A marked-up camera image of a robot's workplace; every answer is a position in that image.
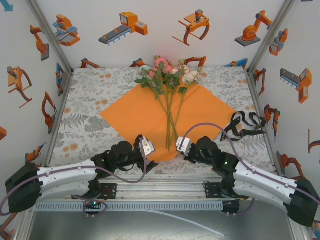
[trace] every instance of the green leaf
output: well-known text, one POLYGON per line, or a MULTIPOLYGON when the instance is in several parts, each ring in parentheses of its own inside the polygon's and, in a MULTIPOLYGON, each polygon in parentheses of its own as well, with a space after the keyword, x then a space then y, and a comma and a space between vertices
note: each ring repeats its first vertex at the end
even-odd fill
POLYGON ((147 83, 148 83, 148 78, 143 77, 143 78, 142 78, 142 82, 145 83, 145 84, 147 84, 147 83))
POLYGON ((177 71, 175 74, 174 74, 174 77, 175 78, 179 78, 181 76, 181 71, 177 71))
POLYGON ((156 75, 159 77, 162 76, 162 69, 160 67, 156 70, 156 75))
POLYGON ((141 74, 145 75, 147 71, 144 68, 141 68, 141 74))
POLYGON ((160 81, 158 80, 158 78, 154 78, 153 81, 155 82, 155 84, 157 84, 158 86, 160 85, 160 81))
POLYGON ((172 74, 172 73, 169 73, 169 74, 167 75, 167 77, 168 77, 168 79, 173 79, 173 78, 175 77, 175 75, 172 74))
POLYGON ((164 66, 165 66, 165 63, 164 63, 163 61, 161 61, 161 62, 159 63, 159 65, 158 65, 158 67, 159 67, 160 69, 163 69, 164 66))
POLYGON ((137 79, 137 80, 135 80, 135 82, 136 82, 137 84, 142 84, 142 83, 143 83, 143 80, 142 80, 142 79, 137 79))
POLYGON ((155 82, 155 81, 152 81, 152 82, 151 82, 151 85, 152 85, 152 87, 154 87, 154 88, 156 88, 156 87, 157 87, 157 84, 156 84, 156 82, 155 82))
POLYGON ((184 94, 187 91, 187 89, 188 89, 187 87, 182 86, 182 87, 179 88, 178 93, 184 94))

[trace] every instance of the white wall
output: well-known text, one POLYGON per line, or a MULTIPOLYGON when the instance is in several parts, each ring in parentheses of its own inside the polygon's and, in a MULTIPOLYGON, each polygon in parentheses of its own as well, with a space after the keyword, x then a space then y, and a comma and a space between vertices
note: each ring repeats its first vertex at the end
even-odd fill
MULTIPOLYGON (((25 164, 25 154, 31 153, 44 142, 50 142, 48 127, 42 114, 42 101, 45 91, 49 93, 57 109, 62 95, 58 97, 56 85, 56 64, 59 62, 52 46, 49 59, 41 61, 36 47, 36 38, 30 33, 30 25, 39 27, 25 1, 11 0, 13 12, 5 12, 0 7, 1 44, 0 44, 0 127, 7 130, 7 136, 0 141, 0 199, 6 195, 5 181, 25 164), (29 75, 32 87, 25 91, 32 101, 19 109, 25 100, 17 91, 8 93, 7 67, 19 66, 29 75)), ((44 43, 45 35, 39 34, 44 43)), ((27 86, 23 77, 22 83, 27 86)), ((47 113, 53 115, 52 107, 47 104, 47 113)), ((47 152, 48 145, 41 151, 39 163, 47 152)), ((0 224, 6 220, 0 217, 0 224)))
MULTIPOLYGON (((258 69, 266 69, 265 92, 260 97, 261 104, 263 107, 270 104, 281 112, 275 146, 281 154, 287 154, 300 162, 304 175, 320 194, 320 146, 315 146, 308 154, 308 129, 311 132, 311 142, 320 140, 319 13, 319 1, 297 1, 281 27, 281 30, 288 28, 284 49, 278 56, 266 53, 258 69), (299 93, 295 87, 280 80, 281 68, 298 76, 305 68, 309 68, 312 85, 309 87, 309 97, 303 104, 299 103, 299 93)), ((257 90, 260 91, 260 88, 261 81, 257 84, 257 90)), ((298 172, 295 167, 290 166, 286 169, 286 175, 295 177, 298 172)))
MULTIPOLYGON (((71 66, 78 68, 81 59, 102 67, 128 67, 142 58, 150 64, 154 55, 163 55, 173 62, 190 57, 207 56, 207 66, 223 66, 234 60, 256 54, 261 42, 243 47, 235 42, 243 30, 253 25, 256 14, 262 10, 272 21, 277 16, 283 0, 37 0, 47 21, 52 24, 61 14, 78 28, 81 40, 73 46, 61 46, 71 66), (186 27, 178 21, 194 14, 198 9, 210 19, 210 30, 204 40, 189 36, 190 46, 175 40, 183 39, 186 27), (129 34, 110 46, 99 38, 121 25, 121 12, 133 12, 148 25, 148 35, 129 34)), ((267 26, 261 24, 257 36, 267 34, 267 26)))

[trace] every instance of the black strap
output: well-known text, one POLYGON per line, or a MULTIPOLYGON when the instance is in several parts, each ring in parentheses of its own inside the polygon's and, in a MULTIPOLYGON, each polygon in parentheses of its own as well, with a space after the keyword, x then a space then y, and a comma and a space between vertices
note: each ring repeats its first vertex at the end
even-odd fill
MULTIPOLYGON (((236 137, 239 138, 230 138, 232 141, 236 142, 241 140, 242 138, 244 138, 245 136, 249 135, 249 136, 255 136, 255 135, 260 135, 260 134, 265 134, 265 132, 262 130, 262 128, 265 127, 265 125, 267 124, 267 121, 264 117, 260 117, 258 116, 255 112, 250 112, 249 113, 249 118, 250 120, 254 123, 254 125, 250 124, 247 122, 246 120, 246 114, 243 111, 238 111, 235 112, 232 117, 231 117, 231 121, 230 124, 225 128, 225 131, 228 133, 230 130, 233 132, 233 135, 235 135, 236 137), (254 119, 254 117, 257 117, 258 119, 261 120, 261 123, 259 123, 259 121, 256 121, 254 119), (254 130, 247 130, 247 129, 242 129, 240 132, 238 132, 237 130, 237 125, 240 122, 244 122, 247 126, 250 127, 255 127, 254 130)), ((220 142, 224 141, 226 139, 226 135, 224 133, 222 133, 220 142)))

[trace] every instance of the white cable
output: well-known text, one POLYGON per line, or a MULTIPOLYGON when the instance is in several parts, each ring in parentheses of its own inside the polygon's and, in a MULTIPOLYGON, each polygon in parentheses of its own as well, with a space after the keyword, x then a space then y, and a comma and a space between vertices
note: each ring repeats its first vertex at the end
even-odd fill
POLYGON ((182 217, 179 217, 179 216, 176 216, 176 215, 172 215, 172 214, 169 214, 169 213, 166 213, 166 212, 162 212, 162 211, 152 211, 152 210, 141 210, 141 212, 147 212, 147 213, 152 213, 152 214, 160 214, 160 215, 165 215, 167 217, 171 217, 171 218, 174 218, 174 219, 178 219, 178 220, 181 220, 181 221, 184 221, 184 222, 187 222, 187 223, 190 223, 190 224, 193 224, 193 225, 196 225, 200 228, 203 228, 205 230, 208 230, 209 232, 211 233, 214 233, 214 234, 217 234, 217 235, 220 235, 222 237, 224 237, 225 235, 221 232, 218 232, 218 231, 215 231, 211 228, 208 228, 206 226, 203 226, 195 221, 191 221, 191 220, 188 220, 188 219, 185 219, 185 218, 182 218, 182 217))

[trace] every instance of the gray leaf pattern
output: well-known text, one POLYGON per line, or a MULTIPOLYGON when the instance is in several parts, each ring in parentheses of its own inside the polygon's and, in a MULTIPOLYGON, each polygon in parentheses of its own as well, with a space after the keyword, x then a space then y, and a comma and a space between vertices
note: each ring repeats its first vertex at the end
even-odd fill
MULTIPOLYGON (((247 115, 254 112, 254 104, 242 67, 204 67, 200 85, 237 111, 247 115)), ((51 166, 79 163, 109 150, 123 141, 100 113, 129 92, 140 76, 137 68, 79 68, 73 75, 70 93, 62 116, 61 127, 51 158, 51 166)), ((214 139, 218 147, 233 154, 230 143, 214 139)), ((265 171, 273 172, 263 135, 246 136, 233 143, 242 159, 265 171)), ((212 173, 204 164, 192 164, 178 155, 172 161, 159 162, 149 175, 202 175, 212 173)), ((129 172, 116 174, 141 175, 136 166, 129 172)))

